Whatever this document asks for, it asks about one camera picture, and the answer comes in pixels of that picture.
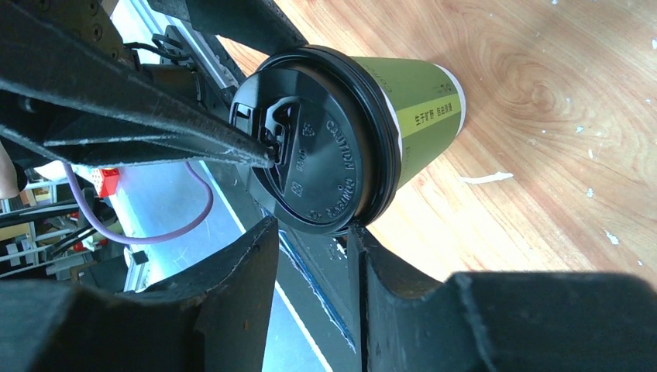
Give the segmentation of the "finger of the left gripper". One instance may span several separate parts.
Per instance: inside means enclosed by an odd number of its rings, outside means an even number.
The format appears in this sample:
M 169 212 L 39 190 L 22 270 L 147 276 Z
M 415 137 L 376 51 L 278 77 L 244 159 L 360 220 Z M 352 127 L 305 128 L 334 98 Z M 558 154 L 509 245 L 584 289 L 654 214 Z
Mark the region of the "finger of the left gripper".
M 302 47 L 307 39 L 270 0 L 149 0 L 156 12 L 188 22 L 266 55 Z
M 1 3 L 1 141 L 17 159 L 124 167 L 189 160 L 268 168 L 273 151 L 229 123 L 244 74 L 210 29 L 234 1 L 147 1 L 179 19 L 125 42 L 99 1 Z

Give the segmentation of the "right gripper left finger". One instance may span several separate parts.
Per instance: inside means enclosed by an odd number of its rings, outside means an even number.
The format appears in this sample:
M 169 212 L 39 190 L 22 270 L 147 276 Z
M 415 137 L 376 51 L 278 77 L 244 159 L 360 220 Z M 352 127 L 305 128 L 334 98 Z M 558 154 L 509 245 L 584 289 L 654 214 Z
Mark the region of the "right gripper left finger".
M 144 291 L 1 283 L 3 371 L 259 371 L 277 276 L 278 223 Z

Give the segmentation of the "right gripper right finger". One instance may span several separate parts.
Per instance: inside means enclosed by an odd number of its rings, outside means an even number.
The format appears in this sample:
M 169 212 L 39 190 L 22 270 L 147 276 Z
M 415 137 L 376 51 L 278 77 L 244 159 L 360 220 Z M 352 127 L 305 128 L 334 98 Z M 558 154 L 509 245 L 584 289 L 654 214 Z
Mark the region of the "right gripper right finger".
M 347 239 L 361 371 L 654 371 L 656 293 L 613 273 L 457 272 L 440 282 L 364 227 Z

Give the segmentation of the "green paper coffee cup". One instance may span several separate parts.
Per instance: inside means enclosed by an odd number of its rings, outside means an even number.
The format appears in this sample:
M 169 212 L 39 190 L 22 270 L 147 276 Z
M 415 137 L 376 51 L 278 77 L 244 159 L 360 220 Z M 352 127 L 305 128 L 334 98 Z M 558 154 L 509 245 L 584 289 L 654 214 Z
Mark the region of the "green paper coffee cup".
M 443 153 L 463 128 L 466 97 L 456 76 L 426 60 L 354 57 L 378 83 L 400 131 L 401 188 Z

